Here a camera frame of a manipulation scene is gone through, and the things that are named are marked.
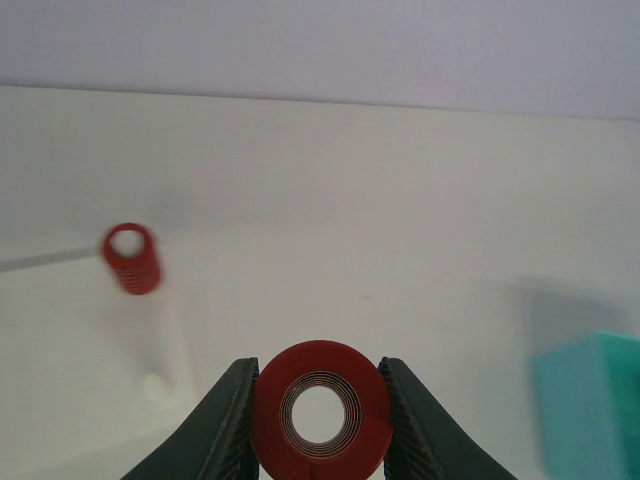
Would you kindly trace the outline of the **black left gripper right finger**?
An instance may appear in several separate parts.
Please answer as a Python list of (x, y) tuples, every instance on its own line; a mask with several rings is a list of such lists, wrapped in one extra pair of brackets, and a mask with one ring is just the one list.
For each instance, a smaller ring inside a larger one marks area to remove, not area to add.
[(391, 398), (387, 479), (515, 479), (461, 428), (404, 361), (385, 357), (378, 370)]

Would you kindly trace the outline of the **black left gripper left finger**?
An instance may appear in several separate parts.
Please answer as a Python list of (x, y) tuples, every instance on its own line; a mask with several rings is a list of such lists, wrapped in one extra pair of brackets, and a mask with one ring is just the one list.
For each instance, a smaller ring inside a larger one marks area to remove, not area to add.
[(124, 475), (129, 480), (259, 477), (250, 442), (257, 358), (235, 360), (179, 427)]

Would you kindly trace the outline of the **red large spring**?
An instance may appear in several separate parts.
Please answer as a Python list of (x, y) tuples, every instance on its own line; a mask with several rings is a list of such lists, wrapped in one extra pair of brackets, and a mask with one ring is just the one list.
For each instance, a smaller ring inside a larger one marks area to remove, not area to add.
[[(296, 430), (293, 407), (305, 391), (325, 387), (339, 398), (344, 420), (325, 442)], [(391, 398), (376, 366), (333, 341), (303, 342), (274, 357), (255, 383), (251, 445), (273, 479), (368, 479), (393, 434)]]
[[(141, 246), (133, 255), (119, 253), (113, 241), (123, 232), (140, 237)], [(112, 226), (103, 236), (99, 251), (117, 284), (131, 295), (146, 295), (159, 287), (162, 268), (151, 231), (138, 223), (120, 223)]]

